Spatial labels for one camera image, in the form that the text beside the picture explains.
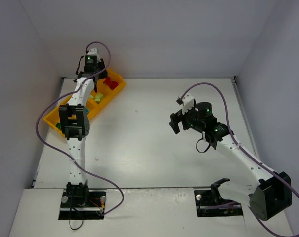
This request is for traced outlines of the large red rounded lego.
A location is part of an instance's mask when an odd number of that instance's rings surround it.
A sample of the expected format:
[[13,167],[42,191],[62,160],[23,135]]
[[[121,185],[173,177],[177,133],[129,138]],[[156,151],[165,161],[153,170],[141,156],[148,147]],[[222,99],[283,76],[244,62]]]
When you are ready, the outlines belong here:
[[104,79],[103,83],[104,83],[105,85],[107,85],[108,87],[110,87],[111,84],[112,84],[112,81],[111,81],[110,77],[106,77],[106,78]]

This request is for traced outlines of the red arch lego piece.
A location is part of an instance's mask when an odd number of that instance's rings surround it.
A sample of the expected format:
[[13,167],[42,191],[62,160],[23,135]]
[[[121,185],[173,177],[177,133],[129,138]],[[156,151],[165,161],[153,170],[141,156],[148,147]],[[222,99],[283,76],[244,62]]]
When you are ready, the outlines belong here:
[[118,83],[116,81],[112,81],[111,86],[109,87],[111,90],[114,90],[118,86]]

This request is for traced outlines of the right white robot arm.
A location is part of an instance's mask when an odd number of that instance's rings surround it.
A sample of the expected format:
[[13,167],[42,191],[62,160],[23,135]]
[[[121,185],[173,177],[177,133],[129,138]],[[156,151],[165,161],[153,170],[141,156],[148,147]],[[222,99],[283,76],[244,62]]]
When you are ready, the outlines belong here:
[[211,184],[211,193],[215,202],[223,204],[225,200],[242,203],[261,220],[267,221],[292,205],[292,192],[288,188],[290,177],[285,173],[276,173],[273,169],[264,170],[257,158],[250,159],[246,149],[235,143],[228,126],[218,122],[212,114],[209,102],[196,103],[195,99],[178,99],[182,108],[170,115],[170,127],[175,133],[183,129],[193,129],[202,135],[202,139],[216,151],[228,158],[248,180],[247,185],[234,183],[222,178]]

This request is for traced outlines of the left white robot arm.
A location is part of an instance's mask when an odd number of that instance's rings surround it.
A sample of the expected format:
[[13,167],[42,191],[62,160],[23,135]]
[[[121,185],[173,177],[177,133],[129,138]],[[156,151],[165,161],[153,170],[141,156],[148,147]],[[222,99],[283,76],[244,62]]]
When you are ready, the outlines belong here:
[[93,76],[98,72],[104,72],[104,61],[98,53],[87,53],[84,70],[77,73],[74,94],[65,105],[59,106],[59,118],[61,131],[69,146],[71,156],[69,180],[66,186],[67,195],[71,200],[76,200],[79,205],[87,201],[89,188],[87,176],[82,171],[85,167],[85,142],[89,134],[90,123],[86,113],[86,103],[93,90],[96,90],[96,82],[99,76]]

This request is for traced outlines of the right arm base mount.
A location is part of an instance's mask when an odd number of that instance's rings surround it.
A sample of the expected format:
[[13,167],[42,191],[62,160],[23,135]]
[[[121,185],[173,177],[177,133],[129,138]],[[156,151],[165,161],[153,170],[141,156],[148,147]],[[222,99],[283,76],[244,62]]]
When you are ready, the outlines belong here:
[[195,204],[197,217],[232,217],[243,216],[239,203],[222,198],[219,187],[230,181],[222,178],[210,185],[208,189],[195,189]]

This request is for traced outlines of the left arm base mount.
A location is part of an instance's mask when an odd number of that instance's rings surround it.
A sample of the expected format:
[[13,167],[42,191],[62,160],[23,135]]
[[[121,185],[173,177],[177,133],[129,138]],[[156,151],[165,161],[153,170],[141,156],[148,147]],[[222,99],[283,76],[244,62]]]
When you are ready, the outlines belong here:
[[63,190],[58,220],[103,220],[106,199],[106,191],[90,190],[87,201],[79,204]]

